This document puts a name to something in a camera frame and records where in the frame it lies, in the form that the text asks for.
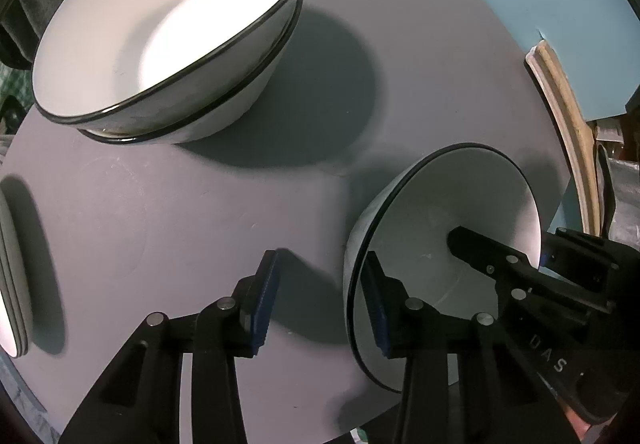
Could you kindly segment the right hand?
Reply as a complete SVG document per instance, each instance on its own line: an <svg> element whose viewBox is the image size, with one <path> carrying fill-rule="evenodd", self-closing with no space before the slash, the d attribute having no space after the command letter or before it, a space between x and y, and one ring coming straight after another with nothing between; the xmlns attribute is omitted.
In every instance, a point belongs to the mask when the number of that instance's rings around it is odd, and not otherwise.
<svg viewBox="0 0 640 444"><path fill-rule="evenodd" d="M576 433L579 442L596 442L598 437L600 436L600 428L597 426L593 426L592 424L588 424L587 421L582 420L582 418L579 417L578 413L575 412L574 409L570 408L570 406L568 406L566 403L561 402L560 405L566 419Z"/></svg>

